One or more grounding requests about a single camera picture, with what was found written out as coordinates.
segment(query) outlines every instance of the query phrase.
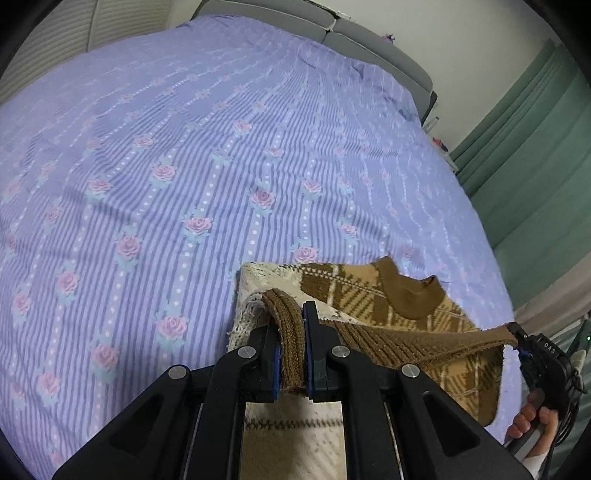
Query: rose pattern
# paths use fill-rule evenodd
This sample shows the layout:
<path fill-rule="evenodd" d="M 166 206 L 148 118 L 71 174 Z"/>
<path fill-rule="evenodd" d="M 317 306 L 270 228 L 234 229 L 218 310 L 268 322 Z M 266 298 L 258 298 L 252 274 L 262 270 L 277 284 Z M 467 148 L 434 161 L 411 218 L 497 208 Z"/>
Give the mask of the rose pattern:
<path fill-rule="evenodd" d="M 95 116 L 90 116 L 88 117 L 86 120 L 84 120 L 84 123 L 82 124 L 82 126 L 84 128 L 89 128 L 92 127 L 92 125 L 96 122 L 96 117 Z"/>
<path fill-rule="evenodd" d="M 152 168 L 152 177 L 156 180 L 171 182 L 177 174 L 177 169 L 172 165 L 156 165 Z"/>
<path fill-rule="evenodd" d="M 220 112 L 221 110 L 225 110 L 226 108 L 228 108 L 228 106 L 228 102 L 218 102 L 213 106 L 213 110 L 215 112 Z"/>
<path fill-rule="evenodd" d="M 21 190 L 21 182 L 20 179 L 16 178 L 10 181 L 6 188 L 4 189 L 4 194 L 2 197 L 4 198 L 5 202 L 9 202 L 12 200 L 18 192 Z"/>
<path fill-rule="evenodd" d="M 294 250 L 294 260 L 298 263 L 314 263 L 318 251 L 314 247 L 298 247 Z"/>
<path fill-rule="evenodd" d="M 41 171 L 39 172 L 39 178 L 45 180 L 52 174 L 52 172 L 56 169 L 56 164 L 52 161 L 44 163 L 41 166 Z"/>
<path fill-rule="evenodd" d="M 262 113 L 265 110 L 267 110 L 267 106 L 263 102 L 255 102 L 255 103 L 252 104 L 252 109 L 256 113 Z"/>
<path fill-rule="evenodd" d="M 248 122 L 235 122 L 234 131 L 238 135 L 246 135 L 252 128 L 252 125 Z"/>
<path fill-rule="evenodd" d="M 154 139 L 149 135 L 140 135 L 134 138 L 134 145 L 138 148 L 151 147 L 154 144 Z"/>
<path fill-rule="evenodd" d="M 319 193 L 322 190 L 322 185 L 311 179 L 305 179 L 301 185 L 309 193 Z"/>
<path fill-rule="evenodd" d="M 251 202 L 263 210 L 270 209 L 275 203 L 275 194 L 259 187 L 251 194 Z"/>
<path fill-rule="evenodd" d="M 54 205 L 52 207 L 49 207 L 45 213 L 46 225 L 49 225 L 49 226 L 55 225 L 60 214 L 61 214 L 61 207 L 60 206 Z"/>
<path fill-rule="evenodd" d="M 22 389 L 22 386 L 16 382 L 10 384 L 10 393 L 15 400 L 25 400 L 25 391 Z"/>
<path fill-rule="evenodd" d="M 185 230 L 195 236 L 203 235 L 212 227 L 212 220 L 209 217 L 192 216 L 184 222 Z"/>
<path fill-rule="evenodd" d="M 57 291 L 66 296 L 71 296 L 78 288 L 78 275 L 71 270 L 66 270 L 57 276 Z"/>
<path fill-rule="evenodd" d="M 361 174 L 361 181 L 364 185 L 371 187 L 374 181 L 366 173 Z"/>
<path fill-rule="evenodd" d="M 339 229 L 345 236 L 357 236 L 357 227 L 350 223 L 341 223 Z"/>
<path fill-rule="evenodd" d="M 203 98 L 209 98 L 209 96 L 211 95 L 211 93 L 209 92 L 209 90 L 201 90 L 200 92 L 197 92 L 195 94 L 195 98 L 197 100 L 203 99 Z"/>
<path fill-rule="evenodd" d="M 14 233 L 9 233 L 7 235 L 6 248 L 12 254 L 17 250 L 17 237 L 14 235 Z"/>
<path fill-rule="evenodd" d="M 96 367 L 108 372 L 116 367 L 119 355 L 108 345 L 97 345 L 90 354 L 90 360 Z"/>
<path fill-rule="evenodd" d="M 49 460 L 51 460 L 53 466 L 56 468 L 61 467 L 65 462 L 64 457 L 61 456 L 61 453 L 55 451 L 49 454 Z"/>
<path fill-rule="evenodd" d="M 37 381 L 37 391 L 41 395 L 43 403 L 50 406 L 56 402 L 60 391 L 61 380 L 51 372 L 43 372 Z"/>
<path fill-rule="evenodd" d="M 22 410 L 25 407 L 27 397 L 20 384 L 16 382 L 10 383 L 10 398 L 17 410 Z"/>
<path fill-rule="evenodd" d="M 105 197 L 105 193 L 108 192 L 113 185 L 107 180 L 93 179 L 86 185 L 86 196 L 89 200 L 100 200 Z"/>
<path fill-rule="evenodd" d="M 86 149 L 87 150 L 96 150 L 97 148 L 99 148 L 100 146 L 100 138 L 89 138 L 86 141 Z"/>
<path fill-rule="evenodd" d="M 140 116 L 142 115 L 142 112 L 139 110 L 134 110 L 133 112 L 127 112 L 125 114 L 125 120 L 126 121 L 130 121 L 130 120 L 136 120 L 138 119 Z"/>
<path fill-rule="evenodd" d="M 177 340 L 187 331 L 187 320 L 179 315 L 166 315 L 156 324 L 156 331 L 165 340 Z"/>
<path fill-rule="evenodd" d="M 128 260 L 134 258 L 139 254 L 141 244 L 136 236 L 125 235 L 121 240 L 117 242 L 115 251 L 121 255 L 124 259 Z"/>
<path fill-rule="evenodd" d="M 23 293 L 17 293 L 12 299 L 12 314 L 24 317 L 31 308 L 31 299 Z"/>
<path fill-rule="evenodd" d="M 265 150 L 265 153 L 273 158 L 280 158 L 283 155 L 283 149 L 269 147 Z"/>

